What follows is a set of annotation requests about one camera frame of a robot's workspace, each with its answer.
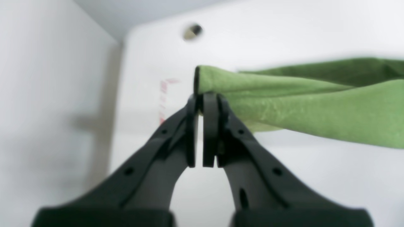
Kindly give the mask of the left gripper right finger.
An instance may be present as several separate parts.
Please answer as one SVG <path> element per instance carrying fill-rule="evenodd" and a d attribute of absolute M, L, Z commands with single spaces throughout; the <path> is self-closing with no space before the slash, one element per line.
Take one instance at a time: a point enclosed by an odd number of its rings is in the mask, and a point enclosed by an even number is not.
<path fill-rule="evenodd" d="M 316 193 L 254 138 L 217 94 L 202 95 L 203 166 L 217 162 L 230 184 L 232 227 L 372 227 L 364 209 Z"/>

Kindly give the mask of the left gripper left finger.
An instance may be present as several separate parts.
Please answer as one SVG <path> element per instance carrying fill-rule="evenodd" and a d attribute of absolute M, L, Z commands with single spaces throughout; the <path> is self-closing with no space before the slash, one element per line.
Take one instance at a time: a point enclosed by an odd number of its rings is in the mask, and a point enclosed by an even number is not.
<path fill-rule="evenodd" d="M 175 184 L 196 165 L 197 107 L 196 96 L 190 96 L 105 181 L 74 201 L 40 209 L 32 226 L 175 227 Z"/>

